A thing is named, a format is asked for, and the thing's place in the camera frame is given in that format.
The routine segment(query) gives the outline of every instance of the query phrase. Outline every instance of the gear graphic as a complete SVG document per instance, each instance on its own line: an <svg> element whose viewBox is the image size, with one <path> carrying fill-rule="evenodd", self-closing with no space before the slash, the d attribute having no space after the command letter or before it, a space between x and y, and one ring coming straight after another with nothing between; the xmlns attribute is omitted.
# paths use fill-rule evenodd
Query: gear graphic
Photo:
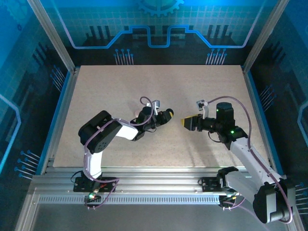
<svg viewBox="0 0 308 231"><path fill-rule="evenodd" d="M137 0L139 10L144 10L144 13L149 13L151 16L157 15L157 17L174 13L183 3L184 0Z"/></svg>
<svg viewBox="0 0 308 231"><path fill-rule="evenodd" d="M6 6L15 21L21 23L27 16L28 5L26 0L1 0L0 6Z"/></svg>

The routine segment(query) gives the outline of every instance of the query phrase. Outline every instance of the speckled tabletop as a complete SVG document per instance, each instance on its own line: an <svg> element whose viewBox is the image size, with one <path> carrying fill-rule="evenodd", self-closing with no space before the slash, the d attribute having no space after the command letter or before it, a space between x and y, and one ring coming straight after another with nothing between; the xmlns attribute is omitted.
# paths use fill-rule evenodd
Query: speckled tabletop
<svg viewBox="0 0 308 231"><path fill-rule="evenodd" d="M115 137L103 153L104 167L225 167L242 166L207 132L192 132L180 119L199 113L196 101L222 95L244 103L252 119L252 144L267 159L248 90L239 65L82 66L54 160L54 167L82 167L83 146L78 131L102 110L131 120L142 109L141 96L160 100L160 110L172 108L174 117L155 133L137 142ZM246 115L236 102L236 124L248 133ZM215 117L216 104L210 105Z"/></svg>

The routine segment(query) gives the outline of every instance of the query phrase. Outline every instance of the metal corner post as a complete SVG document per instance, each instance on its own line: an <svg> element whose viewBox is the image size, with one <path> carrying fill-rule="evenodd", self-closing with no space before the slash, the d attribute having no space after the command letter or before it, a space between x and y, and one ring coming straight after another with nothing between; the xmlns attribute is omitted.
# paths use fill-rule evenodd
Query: metal corner post
<svg viewBox="0 0 308 231"><path fill-rule="evenodd" d="M258 55L260 54L264 44L268 40L269 36L271 35L274 27L276 26L280 16L282 15L285 7L287 6L289 0L278 0L277 4L275 5L274 9L270 13L259 37L256 40L256 43L252 47L245 63L244 63L244 73L247 73L252 65L254 64L255 60L257 59Z"/></svg>
<svg viewBox="0 0 308 231"><path fill-rule="evenodd" d="M45 11L42 3L40 0L27 0L29 5L31 6L34 14L36 15L38 21L44 28L47 36L51 40L53 46L55 47L56 51L58 52L60 58L62 59L64 65L66 66L67 70L73 74L75 70L75 65L69 56L64 44L61 41L60 36L58 35L56 29L54 28L47 12Z"/></svg>

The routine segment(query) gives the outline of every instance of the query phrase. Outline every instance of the green led light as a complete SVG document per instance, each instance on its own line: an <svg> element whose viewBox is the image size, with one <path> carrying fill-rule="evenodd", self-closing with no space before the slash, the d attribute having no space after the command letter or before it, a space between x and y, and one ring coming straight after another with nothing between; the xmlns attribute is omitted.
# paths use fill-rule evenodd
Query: green led light
<svg viewBox="0 0 308 231"><path fill-rule="evenodd" d="M89 199L94 199L94 198L95 198L95 193L91 192L91 193L89 194Z"/></svg>

